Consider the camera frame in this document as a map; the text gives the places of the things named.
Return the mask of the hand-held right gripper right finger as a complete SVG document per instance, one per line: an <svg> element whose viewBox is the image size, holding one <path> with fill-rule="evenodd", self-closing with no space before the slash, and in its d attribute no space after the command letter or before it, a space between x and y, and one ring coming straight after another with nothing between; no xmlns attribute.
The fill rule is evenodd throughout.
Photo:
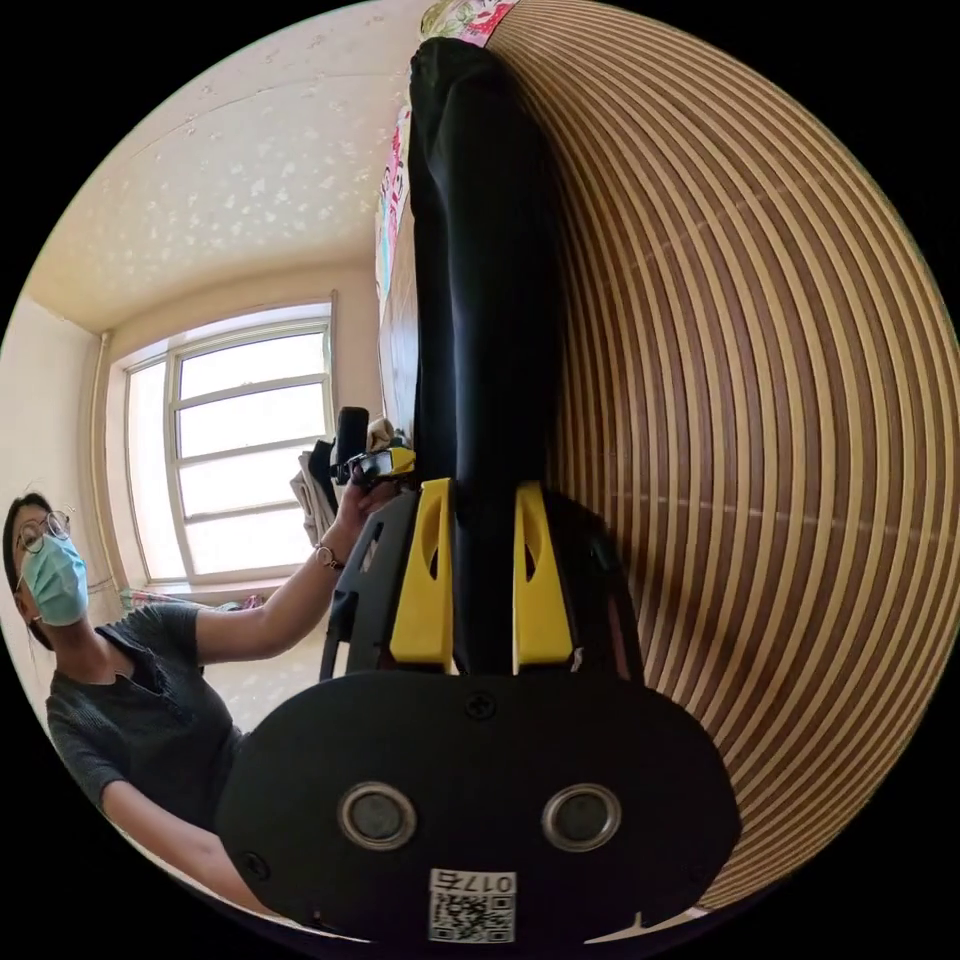
<svg viewBox="0 0 960 960"><path fill-rule="evenodd" d="M515 669L570 668L574 642L542 487L514 505L512 648Z"/></svg>

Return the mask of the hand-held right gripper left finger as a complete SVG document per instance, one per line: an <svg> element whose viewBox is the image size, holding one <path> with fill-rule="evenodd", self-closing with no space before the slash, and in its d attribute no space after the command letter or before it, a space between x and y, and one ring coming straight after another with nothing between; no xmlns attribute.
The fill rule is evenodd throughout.
<svg viewBox="0 0 960 960"><path fill-rule="evenodd" d="M425 482L413 519L390 654L401 667L449 672L453 666L451 482Z"/></svg>

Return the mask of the person's left hand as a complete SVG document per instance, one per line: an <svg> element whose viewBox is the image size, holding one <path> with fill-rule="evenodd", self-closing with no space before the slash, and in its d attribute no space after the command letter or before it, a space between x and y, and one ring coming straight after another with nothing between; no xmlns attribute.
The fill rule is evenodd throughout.
<svg viewBox="0 0 960 960"><path fill-rule="evenodd" d="M331 530L336 530L337 536L344 540L355 541L369 517L401 492L402 485L395 479L381 480L371 486L351 479L343 488Z"/></svg>

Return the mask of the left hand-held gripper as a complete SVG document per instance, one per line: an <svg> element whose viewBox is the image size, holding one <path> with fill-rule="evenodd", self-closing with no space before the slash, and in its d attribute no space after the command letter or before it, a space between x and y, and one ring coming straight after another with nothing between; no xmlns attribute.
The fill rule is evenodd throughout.
<svg viewBox="0 0 960 960"><path fill-rule="evenodd" d="M393 446L379 451L362 452L343 463L332 466L332 482L346 486L353 481L369 488L390 476L406 476L414 472L415 451L407 446Z"/></svg>

